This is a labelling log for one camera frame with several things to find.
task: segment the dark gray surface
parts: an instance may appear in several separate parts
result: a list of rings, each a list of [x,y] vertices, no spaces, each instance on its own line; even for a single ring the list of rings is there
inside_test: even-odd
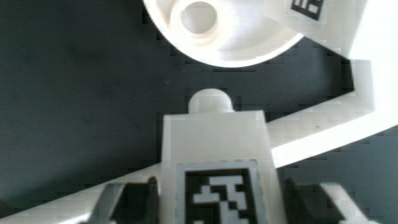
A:
[[[224,89],[272,120],[352,89],[350,65],[308,39],[221,69],[180,54],[142,9],[0,1],[0,216],[158,162],[162,115],[187,112],[198,90]]]

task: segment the white robotic part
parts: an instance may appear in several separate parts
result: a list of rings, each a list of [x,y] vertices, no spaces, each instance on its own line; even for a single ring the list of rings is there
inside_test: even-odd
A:
[[[221,90],[194,95],[190,114],[164,118],[160,174],[162,224],[286,224],[263,111],[235,112]]]
[[[189,104],[190,113],[233,112],[233,103],[228,94],[219,89],[201,90]]]
[[[302,33],[352,60],[356,91],[269,123],[278,167],[325,153],[398,124],[398,14],[397,3],[391,0],[217,0],[212,2],[144,0],[144,3],[171,43],[190,57],[212,65],[228,67],[233,64],[231,67],[242,67],[260,63],[267,58],[262,58],[262,54],[256,53],[260,56],[256,59],[233,62],[224,57],[230,54],[224,54],[226,51],[222,54],[210,53],[221,43],[226,43],[222,38],[228,32],[244,35],[249,33],[247,30],[256,29],[254,15],[260,11],[281,27]],[[199,32],[210,27],[212,21],[230,18],[228,13],[240,15],[247,10],[253,10],[253,13],[242,20],[246,29],[230,29],[235,26],[222,26],[222,33],[217,31],[219,28],[212,27],[205,34],[190,34],[192,30]],[[178,21],[180,25],[171,25],[171,21]],[[276,38],[279,36],[274,35],[276,33],[269,32],[267,38]],[[286,41],[286,45],[279,48],[283,51],[285,47],[294,45],[290,45],[295,42],[292,41]]]
[[[263,0],[144,0],[160,32],[180,51],[219,67],[272,59],[302,38],[263,14]]]
[[[343,186],[338,183],[322,183],[320,187],[345,216],[340,224],[379,224],[379,222],[368,220]]]

